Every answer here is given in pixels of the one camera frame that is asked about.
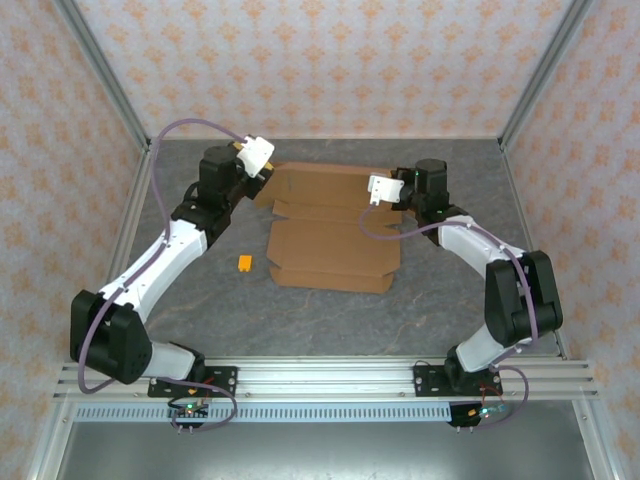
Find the enclosure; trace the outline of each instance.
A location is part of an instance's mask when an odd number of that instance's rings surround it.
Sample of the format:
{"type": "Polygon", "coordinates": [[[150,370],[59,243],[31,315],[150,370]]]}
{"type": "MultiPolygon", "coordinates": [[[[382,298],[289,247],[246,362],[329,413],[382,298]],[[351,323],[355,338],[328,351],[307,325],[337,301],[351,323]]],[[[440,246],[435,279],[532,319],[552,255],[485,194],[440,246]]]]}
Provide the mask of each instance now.
{"type": "MultiPolygon", "coordinates": [[[[638,478],[635,2],[5,3],[3,478],[271,478],[266,467],[272,478],[467,478],[478,464],[479,478],[638,478]],[[83,397],[71,300],[161,234],[151,169],[172,209],[204,151],[228,143],[179,127],[152,165],[155,138],[182,118],[263,136],[277,163],[385,171],[445,160],[453,203],[553,262],[564,325],[513,360],[531,375],[519,418],[469,437],[444,417],[260,417],[198,436],[196,450],[167,425],[116,412],[156,408],[148,382],[83,397]],[[473,453],[460,461],[460,451],[473,453]]],[[[242,201],[145,325],[153,340],[239,366],[244,408],[304,410],[324,389],[327,411],[395,411],[412,400],[415,362],[442,363],[483,324],[483,281],[420,235],[402,241],[384,294],[277,286],[266,257],[276,218],[242,201]],[[240,255],[252,255],[251,272],[238,271],[240,255]]],[[[398,229],[415,226],[405,215],[398,229]]],[[[509,403],[523,398],[516,377],[504,388],[509,403]]]]}

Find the wallpaper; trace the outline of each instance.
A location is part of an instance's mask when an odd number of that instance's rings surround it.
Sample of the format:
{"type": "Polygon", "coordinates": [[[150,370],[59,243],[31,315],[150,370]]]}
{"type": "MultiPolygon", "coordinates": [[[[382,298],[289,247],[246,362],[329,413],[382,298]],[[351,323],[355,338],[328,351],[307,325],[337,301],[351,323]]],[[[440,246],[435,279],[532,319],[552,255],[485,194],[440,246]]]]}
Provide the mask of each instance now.
{"type": "Polygon", "coordinates": [[[640,478],[640,9],[595,1],[508,153],[571,353],[595,360],[640,478]]]}
{"type": "Polygon", "coordinates": [[[495,138],[571,2],[78,3],[151,136],[495,138]]]}
{"type": "Polygon", "coordinates": [[[0,478],[22,479],[139,154],[53,2],[0,2],[0,32],[0,478]]]}

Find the mounting plate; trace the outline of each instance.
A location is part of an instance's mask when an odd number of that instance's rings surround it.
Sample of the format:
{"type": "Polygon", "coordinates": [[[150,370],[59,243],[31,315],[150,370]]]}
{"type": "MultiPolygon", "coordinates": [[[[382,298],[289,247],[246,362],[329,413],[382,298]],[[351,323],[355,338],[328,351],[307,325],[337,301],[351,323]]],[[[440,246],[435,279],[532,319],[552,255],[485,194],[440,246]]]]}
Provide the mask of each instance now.
{"type": "MultiPolygon", "coordinates": [[[[502,394],[500,375],[488,370],[466,374],[472,381],[465,382],[462,392],[454,391],[443,365],[415,365],[413,367],[413,386],[416,397],[479,397],[482,396],[480,385],[495,388],[502,394]]],[[[491,390],[485,392],[487,397],[496,397],[491,390]]]]}
{"type": "MultiPolygon", "coordinates": [[[[205,367],[205,379],[213,378],[208,383],[214,387],[226,390],[235,397],[236,386],[238,384],[238,367],[205,367]]],[[[224,397],[221,393],[212,392],[211,390],[198,388],[194,393],[189,392],[193,390],[191,387],[185,387],[183,385],[175,385],[173,383],[163,382],[157,380],[155,385],[149,382],[149,390],[147,395],[151,398],[201,398],[206,397],[224,397]]]]}

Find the flattened cardboard box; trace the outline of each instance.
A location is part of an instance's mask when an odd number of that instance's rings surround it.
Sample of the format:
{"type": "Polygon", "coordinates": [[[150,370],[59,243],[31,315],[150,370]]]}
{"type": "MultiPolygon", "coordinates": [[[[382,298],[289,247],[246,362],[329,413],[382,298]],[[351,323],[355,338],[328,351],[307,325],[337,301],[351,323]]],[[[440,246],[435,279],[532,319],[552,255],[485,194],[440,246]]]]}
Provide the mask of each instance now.
{"type": "MultiPolygon", "coordinates": [[[[284,163],[255,199],[285,217],[271,226],[267,258],[273,281],[284,287],[384,293],[400,267],[400,241],[364,235],[358,219],[369,206],[369,175],[380,169],[284,163]]],[[[389,204],[365,219],[377,234],[393,235],[402,221],[389,204]]]]}

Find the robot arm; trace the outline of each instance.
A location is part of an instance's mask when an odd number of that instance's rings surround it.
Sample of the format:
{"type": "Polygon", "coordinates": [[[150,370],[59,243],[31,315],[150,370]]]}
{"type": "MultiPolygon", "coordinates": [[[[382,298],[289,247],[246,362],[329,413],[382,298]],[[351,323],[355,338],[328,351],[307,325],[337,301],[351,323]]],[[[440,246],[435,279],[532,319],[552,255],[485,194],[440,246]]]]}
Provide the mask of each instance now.
{"type": "Polygon", "coordinates": [[[508,250],[525,272],[534,304],[538,336],[562,325],[562,310],[549,257],[540,251],[526,252],[495,237],[495,243],[474,229],[467,212],[449,203],[447,164],[420,160],[414,168],[398,168],[391,178],[372,175],[371,203],[393,203],[393,210],[414,212],[418,226],[448,222],[425,231],[435,245],[462,258],[485,279],[485,325],[454,347],[445,368],[452,386],[467,373],[479,372],[507,356],[518,344],[532,341],[531,322],[522,285],[508,250]]]}
{"type": "Polygon", "coordinates": [[[171,214],[170,236],[163,233],[121,276],[97,294],[80,292],[71,304],[71,358],[80,350],[107,298],[120,291],[101,320],[86,364],[130,384],[140,377],[168,377],[202,382],[203,356],[175,344],[152,342],[144,324],[173,281],[202,256],[231,223],[244,197],[255,198],[272,175],[273,145],[258,137],[243,144],[213,147],[199,165],[199,181],[189,187],[171,214]]]}

